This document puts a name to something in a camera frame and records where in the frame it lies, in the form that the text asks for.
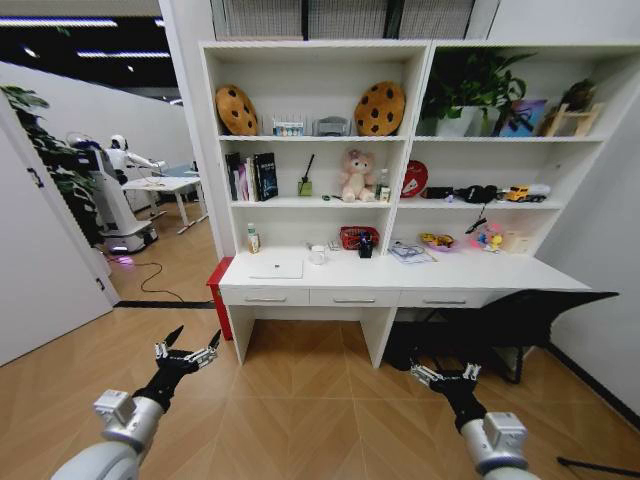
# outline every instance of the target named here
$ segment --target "pen holder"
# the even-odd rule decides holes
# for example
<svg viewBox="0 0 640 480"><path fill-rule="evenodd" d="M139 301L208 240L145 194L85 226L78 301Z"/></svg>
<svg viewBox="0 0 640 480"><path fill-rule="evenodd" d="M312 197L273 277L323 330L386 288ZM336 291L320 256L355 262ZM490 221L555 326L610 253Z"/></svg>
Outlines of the pen holder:
<svg viewBox="0 0 640 480"><path fill-rule="evenodd" d="M373 254L373 241L371 234L362 232L360 234L360 243L358 245L358 256L360 258L371 258Z"/></svg>
<svg viewBox="0 0 640 480"><path fill-rule="evenodd" d="M298 196L299 197L310 197L313 193L313 187L311 182L298 182Z"/></svg>

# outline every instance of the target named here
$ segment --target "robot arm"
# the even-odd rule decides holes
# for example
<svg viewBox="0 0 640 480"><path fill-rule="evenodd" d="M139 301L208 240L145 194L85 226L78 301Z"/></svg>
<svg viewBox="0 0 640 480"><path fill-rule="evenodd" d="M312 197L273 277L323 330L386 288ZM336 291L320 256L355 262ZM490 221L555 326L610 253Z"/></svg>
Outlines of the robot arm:
<svg viewBox="0 0 640 480"><path fill-rule="evenodd" d="M127 153L127 158L129 159L129 161L131 163L133 163L134 165L138 165L140 167L161 168L161 167L164 167L167 164L167 162L165 162L165 161L150 162L146 158L141 157L140 155L137 155L137 154L135 154L133 152L126 152L126 153Z"/></svg>
<svg viewBox="0 0 640 480"><path fill-rule="evenodd" d="M52 480L136 480L160 418L169 410L171 398L185 375L197 372L217 357L220 330L206 348L196 352L170 350L182 332L180 327L162 343L156 343L158 371L146 387L133 396L116 390L105 391L94 403L109 440L93 445L70 459Z"/></svg>
<svg viewBox="0 0 640 480"><path fill-rule="evenodd" d="M522 452L526 427L513 413L487 413L473 394L479 372L480 366L472 364L464 371L434 372L417 363L411 367L411 375L449 401L479 475L485 480L540 480L527 472Z"/></svg>

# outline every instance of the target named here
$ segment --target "wooden floor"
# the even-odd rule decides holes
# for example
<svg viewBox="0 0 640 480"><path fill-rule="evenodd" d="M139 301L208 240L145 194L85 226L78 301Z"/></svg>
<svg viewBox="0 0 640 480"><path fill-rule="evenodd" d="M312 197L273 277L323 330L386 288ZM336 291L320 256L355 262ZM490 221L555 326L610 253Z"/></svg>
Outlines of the wooden floor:
<svg viewBox="0 0 640 480"><path fill-rule="evenodd" d="M145 287L148 290L170 290L186 301L211 300L211 290L205 282L218 261L209 219L177 235L176 232L182 227L177 204L165 203L160 208L167 213L153 221L158 240L139 253L117 258L121 263L110 262L113 286L122 300L178 300L168 293L145 293L140 290L140 284L159 267L134 264L158 262L163 270L147 282ZM198 203L185 203L185 208L190 220L201 216ZM141 220L147 219L149 210L136 216Z"/></svg>
<svg viewBox="0 0 640 480"><path fill-rule="evenodd" d="M204 345L212 310L116 309L0 368L0 478L48 478L99 440L91 404L132 392L155 370L153 343L184 323L176 348ZM640 436L547 353L523 384L484 371L477 396L529 428L545 480L617 478L569 470L557 455L640 468ZM257 322L247 361L231 343L185 377L145 460L145 479L473 479L443 399L388 365L371 368L357 323Z"/></svg>

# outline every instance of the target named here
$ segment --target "cup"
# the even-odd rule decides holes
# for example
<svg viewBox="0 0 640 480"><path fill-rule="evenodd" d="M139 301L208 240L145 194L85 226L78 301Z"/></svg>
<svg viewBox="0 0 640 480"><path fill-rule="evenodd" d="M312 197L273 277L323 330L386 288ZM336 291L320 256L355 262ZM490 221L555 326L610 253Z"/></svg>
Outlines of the cup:
<svg viewBox="0 0 640 480"><path fill-rule="evenodd" d="M311 247L309 261L314 265L322 265L327 261L327 249L324 245L314 245Z"/></svg>

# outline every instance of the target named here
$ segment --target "white table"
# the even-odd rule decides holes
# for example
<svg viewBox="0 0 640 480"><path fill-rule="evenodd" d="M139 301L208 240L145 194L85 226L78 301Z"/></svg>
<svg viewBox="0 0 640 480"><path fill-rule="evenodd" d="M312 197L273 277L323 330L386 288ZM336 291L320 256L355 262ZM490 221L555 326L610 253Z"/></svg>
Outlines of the white table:
<svg viewBox="0 0 640 480"><path fill-rule="evenodd" d="M202 216L194 221L189 221L187 218L187 212L184 209L184 203L182 203L181 191L187 187L195 187L198 195L198 202L200 203L200 211ZM200 186L199 178L187 178L187 177L148 177L139 178L137 180L131 180L130 182L122 185L122 190L141 190L146 192L149 197L149 203L151 204L151 218L157 218L166 212L158 210L153 192L165 192L173 193L176 196L176 202L178 203L178 209L180 210L180 216L182 217L183 227L178 230L178 235L183 233L189 227L201 222L207 218L207 207L204 203L204 197L202 195L202 187Z"/></svg>
<svg viewBox="0 0 640 480"><path fill-rule="evenodd" d="M581 291L589 287L527 255L463 250L433 252L437 263L403 265L391 255L361 259L329 252L313 265L303 247L240 252L220 281L236 352L244 361L254 319L359 321L371 363L380 365L398 308L480 308L525 289ZM255 279L257 263L300 259L301 279Z"/></svg>

